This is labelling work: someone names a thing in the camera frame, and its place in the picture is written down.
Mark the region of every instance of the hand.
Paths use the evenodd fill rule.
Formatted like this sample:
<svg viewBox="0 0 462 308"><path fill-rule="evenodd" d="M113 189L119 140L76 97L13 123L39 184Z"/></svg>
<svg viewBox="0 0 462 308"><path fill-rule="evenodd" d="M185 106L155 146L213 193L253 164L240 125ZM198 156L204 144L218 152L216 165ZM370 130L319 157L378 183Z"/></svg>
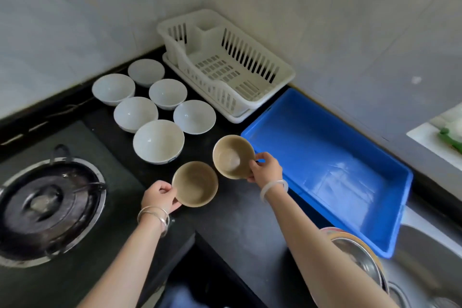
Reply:
<svg viewBox="0 0 462 308"><path fill-rule="evenodd" d="M141 208L147 206L160 207L171 213L181 206L176 199L176 189L166 181L158 180L145 191Z"/></svg>
<svg viewBox="0 0 462 308"><path fill-rule="evenodd" d="M269 182L282 179L282 167L279 165L277 159L267 152L257 154L256 159L263 159L265 161L256 162L251 160L249 162L252 175L247 178L248 182L257 183L260 189L262 189Z"/></svg>

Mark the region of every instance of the blue bin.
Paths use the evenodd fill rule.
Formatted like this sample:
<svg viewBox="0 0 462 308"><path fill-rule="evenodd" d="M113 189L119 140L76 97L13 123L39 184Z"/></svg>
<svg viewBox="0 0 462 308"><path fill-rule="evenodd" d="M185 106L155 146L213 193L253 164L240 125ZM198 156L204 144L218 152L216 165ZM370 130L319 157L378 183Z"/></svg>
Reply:
<svg viewBox="0 0 462 308"><path fill-rule="evenodd" d="M380 257L395 250L411 170L295 89L241 136L279 160L289 187Z"/></svg>

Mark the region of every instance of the white plastic dish rack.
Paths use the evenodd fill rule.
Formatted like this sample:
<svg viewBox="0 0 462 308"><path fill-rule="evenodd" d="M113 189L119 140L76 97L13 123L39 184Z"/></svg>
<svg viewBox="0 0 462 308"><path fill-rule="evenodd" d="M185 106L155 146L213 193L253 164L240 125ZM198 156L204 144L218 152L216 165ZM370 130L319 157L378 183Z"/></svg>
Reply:
<svg viewBox="0 0 462 308"><path fill-rule="evenodd" d="M240 123L289 83L295 72L212 10L157 26L164 62L230 122Z"/></svg>

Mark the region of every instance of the person's left arm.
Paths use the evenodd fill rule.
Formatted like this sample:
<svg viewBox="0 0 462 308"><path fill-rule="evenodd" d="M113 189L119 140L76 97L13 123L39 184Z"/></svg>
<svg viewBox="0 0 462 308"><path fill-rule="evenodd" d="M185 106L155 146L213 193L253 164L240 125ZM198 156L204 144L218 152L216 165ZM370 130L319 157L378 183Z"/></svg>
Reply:
<svg viewBox="0 0 462 308"><path fill-rule="evenodd" d="M180 206L179 202L174 203L175 196L176 189L158 180L146 190L141 207L159 207L170 213ZM149 211L165 220L161 210L153 208ZM143 213L135 231L78 308L134 308L163 231L164 225L159 218Z"/></svg>

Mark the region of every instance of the bangle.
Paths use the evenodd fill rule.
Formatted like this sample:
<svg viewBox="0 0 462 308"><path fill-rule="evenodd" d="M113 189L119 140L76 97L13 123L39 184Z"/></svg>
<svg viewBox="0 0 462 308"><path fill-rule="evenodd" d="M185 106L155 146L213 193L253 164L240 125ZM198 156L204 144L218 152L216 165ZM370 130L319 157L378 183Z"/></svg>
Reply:
<svg viewBox="0 0 462 308"><path fill-rule="evenodd" d="M169 212L167 212L166 210L164 210L163 208L160 208L160 207L157 207L157 206L146 206L146 207L143 207L141 209L141 211L138 213L138 217L136 218L136 220L138 221L138 223L140 222L140 217L141 215L149 208L157 208L158 210L161 210L162 212L165 213L165 224L166 224L166 228L169 227L170 225L170 215L169 215Z"/></svg>
<svg viewBox="0 0 462 308"><path fill-rule="evenodd" d="M262 202L265 202L265 195L268 192L269 189L274 187L276 184L282 184L284 187L284 190L289 190L289 184L285 180L276 180L276 181L271 181L268 184L266 184L263 188L262 191L260 192L260 199Z"/></svg>
<svg viewBox="0 0 462 308"><path fill-rule="evenodd" d="M140 214L138 215L138 217L140 215L142 215L143 213L149 213L149 214L152 214L154 217L159 218L160 223L162 223L164 225L164 231L160 234L160 237L164 237L167 234L167 231L168 231L167 223L165 222L165 220L163 218L161 218L157 213L150 212L150 211L141 211Z"/></svg>

